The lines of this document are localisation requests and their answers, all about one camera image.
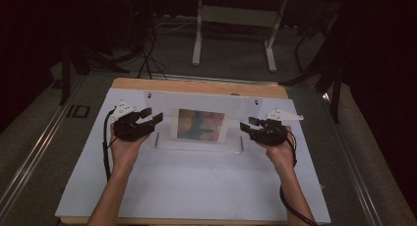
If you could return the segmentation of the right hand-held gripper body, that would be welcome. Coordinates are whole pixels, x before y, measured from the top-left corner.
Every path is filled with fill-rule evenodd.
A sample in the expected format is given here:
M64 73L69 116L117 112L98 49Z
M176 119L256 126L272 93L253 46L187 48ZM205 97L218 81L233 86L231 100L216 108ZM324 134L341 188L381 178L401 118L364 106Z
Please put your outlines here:
M260 119L261 124L257 126L260 127L260 129L253 129L254 131L251 133L251 140L268 146L282 144L287 137L286 128L282 122L300 121L303 119L304 117L302 115L274 109L266 115L265 119Z

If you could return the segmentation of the photo card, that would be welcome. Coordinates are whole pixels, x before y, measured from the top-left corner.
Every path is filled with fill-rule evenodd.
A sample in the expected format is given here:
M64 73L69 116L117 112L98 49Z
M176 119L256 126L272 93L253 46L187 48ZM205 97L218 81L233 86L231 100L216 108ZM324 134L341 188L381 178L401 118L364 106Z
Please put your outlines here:
M170 135L187 141L223 142L230 123L231 118L226 113L174 108Z

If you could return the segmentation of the person's right hand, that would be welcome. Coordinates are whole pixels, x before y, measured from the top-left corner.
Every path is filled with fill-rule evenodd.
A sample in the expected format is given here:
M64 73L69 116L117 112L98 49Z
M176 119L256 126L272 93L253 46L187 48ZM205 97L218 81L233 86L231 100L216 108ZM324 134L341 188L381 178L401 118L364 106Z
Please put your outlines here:
M262 147L266 150L266 156L272 162L277 174L282 177L284 174L294 173L294 158L295 158L295 145L292 136L292 129L286 126L286 140L279 145L268 146L262 144Z

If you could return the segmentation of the black metal stand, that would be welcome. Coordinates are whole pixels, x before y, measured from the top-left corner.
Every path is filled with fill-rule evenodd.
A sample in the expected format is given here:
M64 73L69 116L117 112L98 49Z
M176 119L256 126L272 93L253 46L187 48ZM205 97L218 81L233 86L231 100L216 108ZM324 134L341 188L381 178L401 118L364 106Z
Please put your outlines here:
M330 100L330 115L335 123L338 123L338 103L341 88L342 68L337 65L338 57L328 49L330 41L331 22L336 18L340 4L330 0L305 1L309 13L302 20L298 34L302 36L295 48L295 58L301 75L291 80L280 82L281 85L297 85L308 78L321 75L315 84L315 90L325 94L333 85L332 98ZM314 37L320 32L325 40L319 48L317 55L305 67L302 68L298 49L306 37Z
M71 66L81 75L90 71L87 56L117 73L127 73L102 56L111 55L109 39L97 0L60 0L59 28L62 48L63 105L71 93Z

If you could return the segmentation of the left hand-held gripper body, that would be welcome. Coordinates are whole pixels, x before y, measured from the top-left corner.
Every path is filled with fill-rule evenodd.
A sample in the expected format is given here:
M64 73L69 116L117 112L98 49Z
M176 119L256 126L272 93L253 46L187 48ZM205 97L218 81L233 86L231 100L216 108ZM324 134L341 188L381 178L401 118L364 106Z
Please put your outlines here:
M114 134L123 141L135 141L149 135L154 131L154 126L146 125L146 122L138 123L140 112L136 107L120 101L112 114Z

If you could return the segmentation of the clear acrylic photo frame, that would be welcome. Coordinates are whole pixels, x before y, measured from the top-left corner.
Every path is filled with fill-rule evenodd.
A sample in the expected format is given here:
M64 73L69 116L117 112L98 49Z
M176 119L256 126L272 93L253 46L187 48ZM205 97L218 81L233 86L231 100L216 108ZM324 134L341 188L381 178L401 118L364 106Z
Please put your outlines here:
M163 113L163 121L156 125L152 147L157 150L204 151L242 153L249 136L240 130L240 123L260 113L262 100L257 97L203 94L188 92L147 91L146 106L155 114ZM187 141L170 135L171 112L174 108L226 113L231 118L228 133L223 142Z

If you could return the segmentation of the white table mat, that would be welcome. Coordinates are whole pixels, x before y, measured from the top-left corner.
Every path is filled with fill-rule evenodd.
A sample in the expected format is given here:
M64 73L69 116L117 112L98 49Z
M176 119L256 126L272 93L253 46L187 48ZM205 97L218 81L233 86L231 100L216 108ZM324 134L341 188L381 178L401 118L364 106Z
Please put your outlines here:
M110 89L55 212L67 223L86 221L106 185L101 142L105 116L118 102L145 108L149 90ZM294 113L290 99L258 97L259 118L279 109ZM183 224L286 221L280 181L262 147L247 142L242 153L157 150L152 136L142 145L119 211L122 221Z

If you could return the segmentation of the white metal desk frame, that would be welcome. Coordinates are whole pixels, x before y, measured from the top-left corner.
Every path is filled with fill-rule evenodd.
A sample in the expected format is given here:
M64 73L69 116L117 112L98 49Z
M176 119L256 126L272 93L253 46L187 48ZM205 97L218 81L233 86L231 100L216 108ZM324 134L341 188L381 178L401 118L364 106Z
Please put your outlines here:
M273 44L280 27L288 0L281 0L277 11L250 10L242 8L205 5L198 0L197 30L193 50L192 65L199 66L201 62L203 42L203 22L233 24L252 27L271 28L271 35L264 41L264 49L271 73L277 71L273 55Z

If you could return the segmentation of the person's left hand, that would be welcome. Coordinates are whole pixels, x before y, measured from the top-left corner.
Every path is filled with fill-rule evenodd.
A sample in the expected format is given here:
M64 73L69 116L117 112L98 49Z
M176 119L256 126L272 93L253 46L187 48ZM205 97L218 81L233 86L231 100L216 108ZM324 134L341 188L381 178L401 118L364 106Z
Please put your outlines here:
M149 138L149 135L135 141L123 141L115 136L113 125L110 128L110 148L113 161L111 175L129 175L138 159L139 150L142 144Z

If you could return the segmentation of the metal floor rail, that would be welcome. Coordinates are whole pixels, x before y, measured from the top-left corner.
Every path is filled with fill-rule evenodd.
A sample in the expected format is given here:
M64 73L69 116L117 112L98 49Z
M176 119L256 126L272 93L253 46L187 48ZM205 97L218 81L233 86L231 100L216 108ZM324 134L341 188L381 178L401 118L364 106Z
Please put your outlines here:
M86 79L73 80L63 104L61 90L48 88L0 135L0 223L14 207Z
M206 78L206 77L161 75L161 74L151 74L151 76L144 76L143 79L165 80L165 81L208 82L208 83L239 84L239 85L279 85L279 83L276 83L276 82L242 81L242 80L229 80L229 79Z
M337 136L337 139L340 143L340 148L342 152L342 159L344 161L347 173L349 175L351 184L355 191L355 194L359 200L362 211L364 212L365 218L369 226L382 226L382 220L380 215L377 213L377 210L372 200L369 190L364 182L364 179L359 171L359 168L353 158L353 155L350 151L348 143L339 128L339 125L336 124L328 111L328 118L331 123L333 130Z

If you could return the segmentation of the wooden table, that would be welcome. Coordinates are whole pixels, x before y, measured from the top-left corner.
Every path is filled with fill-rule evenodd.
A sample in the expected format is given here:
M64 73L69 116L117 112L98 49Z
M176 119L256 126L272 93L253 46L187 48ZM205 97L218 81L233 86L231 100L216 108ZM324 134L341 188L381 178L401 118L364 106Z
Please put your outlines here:
M138 89L162 92L188 92L203 94L220 94L220 95L237 95L250 97L282 98L289 99L284 89L278 85L238 85L238 84L221 84L208 82L187 82L187 81L146 81L133 79L117 79L113 82L111 88ZM109 122L106 114L103 124L104 135L107 131L104 127ZM295 170L299 177L302 190L310 204L315 219L320 224L327 224L330 221L327 204L322 193L321 186L316 174L315 167L307 147L300 121L283 121L282 124L289 126L297 142L296 158L298 160ZM144 223L141 220L122 221L122 223ZM153 224L176 224L173 221L159 220ZM183 224L206 224L202 221L186 221Z

